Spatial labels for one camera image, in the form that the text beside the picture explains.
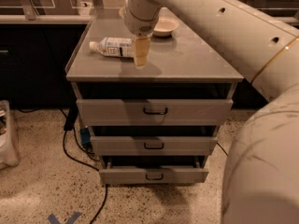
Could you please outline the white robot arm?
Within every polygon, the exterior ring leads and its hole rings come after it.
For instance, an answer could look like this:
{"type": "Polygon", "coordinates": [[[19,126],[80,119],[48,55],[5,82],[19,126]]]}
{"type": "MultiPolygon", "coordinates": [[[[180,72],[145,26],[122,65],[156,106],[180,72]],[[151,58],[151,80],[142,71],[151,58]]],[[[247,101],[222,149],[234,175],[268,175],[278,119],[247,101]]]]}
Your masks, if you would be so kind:
{"type": "Polygon", "coordinates": [[[235,135],[221,224],[299,224],[299,31],[238,0],[126,0],[134,35],[169,8],[267,100],[235,135]]]}

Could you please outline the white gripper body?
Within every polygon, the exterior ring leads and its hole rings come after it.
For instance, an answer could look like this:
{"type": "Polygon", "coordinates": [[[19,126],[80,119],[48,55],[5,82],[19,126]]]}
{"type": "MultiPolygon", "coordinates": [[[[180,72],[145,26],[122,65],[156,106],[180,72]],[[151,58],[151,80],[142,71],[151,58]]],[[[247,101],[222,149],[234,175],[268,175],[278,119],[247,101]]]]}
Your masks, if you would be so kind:
{"type": "Polygon", "coordinates": [[[149,35],[159,20],[159,6],[149,0],[125,0],[119,14],[133,35],[149,35]]]}

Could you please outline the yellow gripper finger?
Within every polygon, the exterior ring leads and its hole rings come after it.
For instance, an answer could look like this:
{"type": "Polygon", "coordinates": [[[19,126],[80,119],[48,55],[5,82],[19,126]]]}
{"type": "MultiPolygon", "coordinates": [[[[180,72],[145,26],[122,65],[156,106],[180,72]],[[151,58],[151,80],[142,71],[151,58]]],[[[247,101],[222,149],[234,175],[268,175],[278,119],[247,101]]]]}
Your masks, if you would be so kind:
{"type": "Polygon", "coordinates": [[[150,39],[147,36],[136,36],[133,39],[135,67],[139,68],[147,64],[150,50],[150,39]]]}

